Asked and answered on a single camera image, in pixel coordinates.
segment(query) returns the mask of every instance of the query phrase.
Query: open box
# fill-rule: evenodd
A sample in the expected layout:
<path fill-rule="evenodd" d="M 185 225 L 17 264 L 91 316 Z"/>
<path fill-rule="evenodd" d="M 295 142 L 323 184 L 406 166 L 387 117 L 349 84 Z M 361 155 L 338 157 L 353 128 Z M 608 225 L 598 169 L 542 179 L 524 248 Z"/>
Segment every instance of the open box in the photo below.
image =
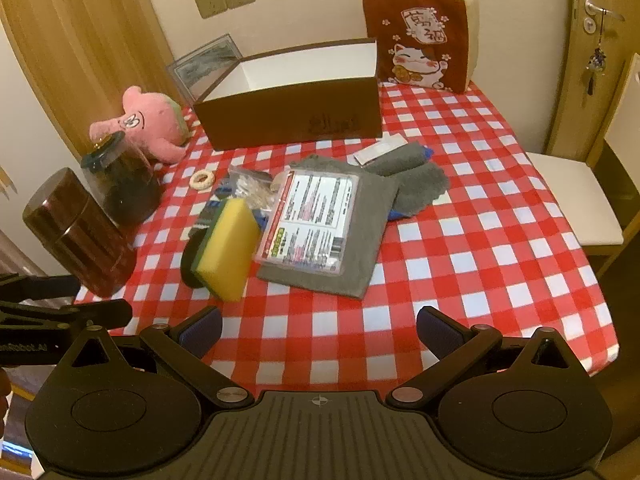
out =
<path fill-rule="evenodd" d="M 376 40 L 245 57 L 193 108 L 216 150 L 382 136 Z"/>

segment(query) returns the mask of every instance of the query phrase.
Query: wooden door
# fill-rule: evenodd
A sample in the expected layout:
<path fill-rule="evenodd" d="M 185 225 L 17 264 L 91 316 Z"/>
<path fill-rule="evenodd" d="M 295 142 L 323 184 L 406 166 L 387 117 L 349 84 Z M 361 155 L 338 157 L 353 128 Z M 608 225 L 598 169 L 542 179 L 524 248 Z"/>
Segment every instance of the wooden door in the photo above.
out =
<path fill-rule="evenodd" d="M 5 31 L 40 104 L 72 153 L 89 125 L 122 115 L 131 85 L 180 100 L 150 0 L 0 0 Z"/>
<path fill-rule="evenodd" d="M 602 16 L 594 17 L 598 30 L 588 34 L 583 28 L 584 19 L 588 17 L 585 0 L 574 0 L 562 90 L 546 148 L 549 155 L 574 160 L 586 160 L 609 110 L 625 61 L 634 52 L 640 52 L 640 0 L 592 1 L 622 14 L 626 21 L 605 18 L 602 49 L 607 55 L 607 69 L 597 78 L 594 95 L 589 96 L 590 73 L 586 65 L 598 44 Z"/>

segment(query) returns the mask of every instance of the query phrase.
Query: pink plush toy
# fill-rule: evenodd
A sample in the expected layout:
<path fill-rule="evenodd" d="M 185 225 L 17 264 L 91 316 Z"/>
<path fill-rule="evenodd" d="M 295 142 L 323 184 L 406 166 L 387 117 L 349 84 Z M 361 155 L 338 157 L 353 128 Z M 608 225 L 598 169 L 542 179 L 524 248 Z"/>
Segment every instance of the pink plush toy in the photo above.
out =
<path fill-rule="evenodd" d="M 143 93 L 139 86 L 127 88 L 122 96 L 124 115 L 98 121 L 89 127 L 93 142 L 113 132 L 123 131 L 127 139 L 149 158 L 167 164 L 180 162 L 189 129 L 176 102 L 164 94 Z"/>

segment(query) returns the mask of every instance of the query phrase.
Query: red and white checkered tablecloth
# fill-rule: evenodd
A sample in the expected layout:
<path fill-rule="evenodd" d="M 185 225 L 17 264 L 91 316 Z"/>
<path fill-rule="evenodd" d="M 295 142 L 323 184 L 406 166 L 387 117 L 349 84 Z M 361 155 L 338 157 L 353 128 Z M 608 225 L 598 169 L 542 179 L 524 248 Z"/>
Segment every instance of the red and white checkered tablecloth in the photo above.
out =
<path fill-rule="evenodd" d="M 254 394 L 262 389 L 376 388 L 387 391 L 436 359 L 418 341 L 426 304 L 470 326 L 529 336 L 558 329 L 589 372 L 616 358 L 607 305 L 578 241 L 504 118 L 471 84 L 464 95 L 383 84 L 384 129 L 434 150 L 450 189 L 413 218 L 387 225 L 363 300 L 319 294 L 255 277 L 239 303 L 222 304 L 222 339 L 204 360 Z M 210 303 L 180 282 L 186 233 L 208 193 L 189 188 L 194 171 L 221 178 L 230 164 L 271 174 L 311 153 L 345 159 L 373 140 L 306 142 L 216 152 L 200 122 L 187 157 L 159 168 L 161 206 L 139 229 L 138 264 L 115 297 L 125 298 L 133 334 L 177 324 Z M 84 288 L 77 301 L 95 301 Z"/>

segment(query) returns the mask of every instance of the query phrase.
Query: picture frame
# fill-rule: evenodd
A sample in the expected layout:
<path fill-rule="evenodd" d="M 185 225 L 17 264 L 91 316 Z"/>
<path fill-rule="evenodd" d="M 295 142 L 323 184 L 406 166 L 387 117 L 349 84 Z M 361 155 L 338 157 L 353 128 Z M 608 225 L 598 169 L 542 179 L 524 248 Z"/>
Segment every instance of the picture frame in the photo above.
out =
<path fill-rule="evenodd" d="M 182 97 L 193 106 L 202 93 L 241 57 L 231 35 L 224 34 L 177 59 L 167 66 L 167 71 Z"/>

